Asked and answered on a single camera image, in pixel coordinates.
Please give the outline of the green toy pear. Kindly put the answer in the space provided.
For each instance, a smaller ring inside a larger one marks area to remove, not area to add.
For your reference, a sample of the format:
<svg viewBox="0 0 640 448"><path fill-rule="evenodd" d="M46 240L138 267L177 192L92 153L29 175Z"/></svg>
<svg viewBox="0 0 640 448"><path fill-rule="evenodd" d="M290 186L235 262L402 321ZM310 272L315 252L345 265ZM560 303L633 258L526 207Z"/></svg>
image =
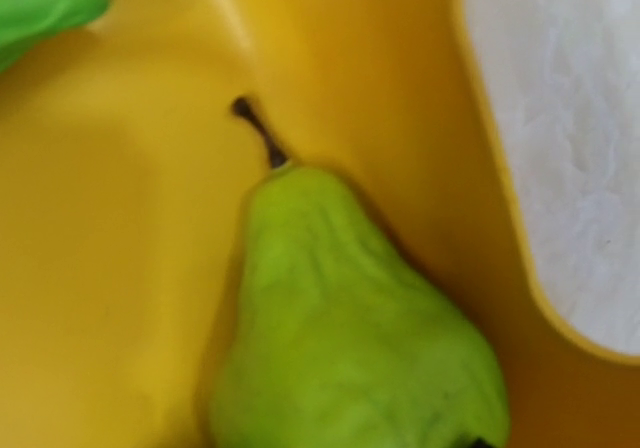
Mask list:
<svg viewBox="0 0 640 448"><path fill-rule="evenodd" d="M505 382L482 333L339 175L294 162L250 100L269 176L247 210L238 320L212 401L220 447L503 447Z"/></svg>

